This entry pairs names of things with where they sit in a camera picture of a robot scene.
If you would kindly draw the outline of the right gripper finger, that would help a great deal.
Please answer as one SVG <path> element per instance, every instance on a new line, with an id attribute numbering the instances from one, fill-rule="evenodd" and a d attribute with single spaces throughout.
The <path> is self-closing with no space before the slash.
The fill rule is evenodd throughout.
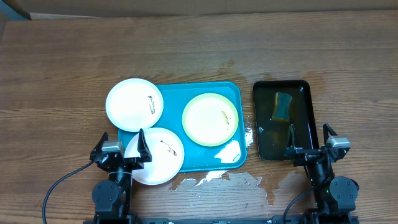
<path id="1" fill-rule="evenodd" d="M 295 152 L 295 128 L 294 125 L 291 124 L 289 126 L 289 134 L 287 140 L 287 146 L 284 151 L 285 156 L 290 156 Z"/>
<path id="2" fill-rule="evenodd" d="M 333 130 L 333 128 L 328 124 L 323 124 L 323 139 L 324 143 L 327 142 L 330 136 L 337 136 L 337 133 Z"/>

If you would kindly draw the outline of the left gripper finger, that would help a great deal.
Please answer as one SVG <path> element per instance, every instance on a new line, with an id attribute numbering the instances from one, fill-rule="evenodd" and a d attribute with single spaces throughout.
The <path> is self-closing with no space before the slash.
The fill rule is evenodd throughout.
<path id="1" fill-rule="evenodd" d="M 137 141 L 137 151 L 140 154 L 140 158 L 142 162 L 151 162 L 152 154 L 150 153 L 149 147 L 146 143 L 144 130 L 139 130 L 138 141 Z"/>
<path id="2" fill-rule="evenodd" d="M 97 145 L 93 148 L 93 150 L 90 152 L 91 156 L 96 156 L 99 152 L 102 151 L 102 147 L 105 141 L 109 139 L 109 135 L 107 132 L 104 132 L 101 139 L 97 143 Z"/>

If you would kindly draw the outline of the green yellow sponge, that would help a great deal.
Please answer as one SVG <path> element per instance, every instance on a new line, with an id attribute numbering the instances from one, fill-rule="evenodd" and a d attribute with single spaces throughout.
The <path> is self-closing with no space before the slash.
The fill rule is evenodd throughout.
<path id="1" fill-rule="evenodd" d="M 292 96 L 288 93 L 277 92 L 275 94 L 275 106 L 272 114 L 272 119 L 276 121 L 288 122 L 290 103 Z"/>

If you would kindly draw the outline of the yellow green rimmed plate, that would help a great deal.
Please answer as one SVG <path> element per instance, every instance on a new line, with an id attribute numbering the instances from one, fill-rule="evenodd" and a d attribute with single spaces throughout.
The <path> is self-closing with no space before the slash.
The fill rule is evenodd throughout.
<path id="1" fill-rule="evenodd" d="M 215 147 L 228 142 L 238 129 L 238 111 L 227 97 L 203 93 L 192 98 L 182 113 L 185 134 L 195 143 Z"/>

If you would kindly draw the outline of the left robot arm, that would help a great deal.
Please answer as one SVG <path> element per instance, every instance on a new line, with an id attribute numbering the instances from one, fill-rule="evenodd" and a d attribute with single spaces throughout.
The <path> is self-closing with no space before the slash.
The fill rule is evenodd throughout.
<path id="1" fill-rule="evenodd" d="M 90 153 L 90 161 L 108 173 L 108 179 L 98 182 L 92 191 L 95 215 L 92 223 L 128 223 L 138 224 L 141 219 L 131 212 L 132 172 L 142 170 L 146 162 L 152 160 L 152 154 L 146 143 L 144 130 L 138 134 L 136 157 L 125 157 L 125 148 L 121 141 L 110 141 L 104 133 Z"/>

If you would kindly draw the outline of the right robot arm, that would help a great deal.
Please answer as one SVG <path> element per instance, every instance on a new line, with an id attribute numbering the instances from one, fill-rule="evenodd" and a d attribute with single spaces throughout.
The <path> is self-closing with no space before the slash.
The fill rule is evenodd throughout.
<path id="1" fill-rule="evenodd" d="M 323 125 L 324 144 L 319 149 L 303 149 L 295 145 L 294 125 L 289 127 L 288 144 L 284 154 L 294 166 L 302 166 L 311 188 L 296 196 L 286 207 L 283 223 L 358 223 L 350 213 L 356 209 L 359 185 L 348 177 L 337 177 L 332 163 L 343 159 L 351 147 L 348 138 L 339 136 L 328 123 Z M 290 208 L 301 198 L 312 193 L 315 208 L 301 216 L 288 216 Z"/>

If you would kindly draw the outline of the black water tray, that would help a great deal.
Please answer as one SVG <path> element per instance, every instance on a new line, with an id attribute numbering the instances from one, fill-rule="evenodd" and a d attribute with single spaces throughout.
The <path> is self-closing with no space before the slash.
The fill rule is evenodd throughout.
<path id="1" fill-rule="evenodd" d="M 289 121 L 272 119 L 275 94 L 292 96 Z M 295 146 L 304 149 L 319 147 L 310 85 L 305 80 L 259 81 L 253 86 L 254 111 L 259 157 L 265 161 L 284 161 L 289 126 L 295 128 Z"/>

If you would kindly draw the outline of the teal plastic tray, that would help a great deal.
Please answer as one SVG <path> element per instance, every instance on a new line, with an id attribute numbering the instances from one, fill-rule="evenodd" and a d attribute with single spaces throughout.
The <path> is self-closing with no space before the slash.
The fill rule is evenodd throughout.
<path id="1" fill-rule="evenodd" d="M 240 167 L 247 158 L 246 140 L 243 125 L 243 109 L 241 94 L 237 85 L 232 82 L 200 82 L 156 85 L 164 99 L 162 116 L 150 128 L 165 128 L 175 133 L 184 147 L 182 172 L 204 170 L 229 170 Z M 203 93 L 217 93 L 229 99 L 238 111 L 238 129 L 226 143 L 206 147 L 193 142 L 183 130 L 182 113 L 187 103 Z M 118 138 L 126 151 L 125 157 L 136 157 L 138 132 L 128 132 L 119 129 Z"/>

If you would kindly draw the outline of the white plate lower left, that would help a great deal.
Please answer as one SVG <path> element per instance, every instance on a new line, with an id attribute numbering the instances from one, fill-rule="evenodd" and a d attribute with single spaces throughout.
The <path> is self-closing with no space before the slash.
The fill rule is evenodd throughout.
<path id="1" fill-rule="evenodd" d="M 184 147 L 180 138 L 165 128 L 144 130 L 152 160 L 143 169 L 132 171 L 134 180 L 145 185 L 159 185 L 173 179 L 182 168 Z"/>

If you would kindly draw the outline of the white plate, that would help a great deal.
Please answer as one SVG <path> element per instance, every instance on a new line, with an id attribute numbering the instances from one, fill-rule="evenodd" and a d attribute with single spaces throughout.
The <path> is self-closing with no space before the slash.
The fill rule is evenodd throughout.
<path id="1" fill-rule="evenodd" d="M 134 180 L 145 185 L 159 185 L 173 179 L 182 168 L 184 147 L 180 138 L 165 128 L 144 130 L 152 160 L 143 169 L 132 171 Z"/>
<path id="2" fill-rule="evenodd" d="M 138 132 L 158 122 L 164 110 L 164 99 L 153 83 L 141 78 L 129 78 L 109 91 L 105 110 L 117 128 Z"/>

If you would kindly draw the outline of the white plate upper left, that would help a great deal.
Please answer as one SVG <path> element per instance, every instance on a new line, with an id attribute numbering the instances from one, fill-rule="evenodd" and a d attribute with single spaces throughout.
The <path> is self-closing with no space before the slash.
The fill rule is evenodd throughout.
<path id="1" fill-rule="evenodd" d="M 158 122 L 164 110 L 164 99 L 153 83 L 141 78 L 129 78 L 109 91 L 105 110 L 117 128 L 138 132 Z"/>

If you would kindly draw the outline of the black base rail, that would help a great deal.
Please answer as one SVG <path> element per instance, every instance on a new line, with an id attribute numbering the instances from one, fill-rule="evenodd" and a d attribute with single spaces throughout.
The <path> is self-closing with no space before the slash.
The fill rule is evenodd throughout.
<path id="1" fill-rule="evenodd" d="M 167 218 L 141 218 L 137 223 L 143 224 L 304 224 L 304 223 L 344 223 L 344 224 L 359 224 L 358 217 L 350 217 L 350 218 L 332 218 L 327 220 L 326 218 L 319 217 L 319 222 L 312 222 L 310 220 L 306 220 L 304 215 L 294 215 L 287 216 L 285 218 L 285 222 L 283 221 L 282 215 L 276 215 L 272 218 L 232 218 L 232 219 L 181 219 L 181 220 L 169 220 Z M 83 221 L 83 224 L 92 224 L 92 223 L 131 223 L 129 221 L 100 221 L 94 222 Z"/>

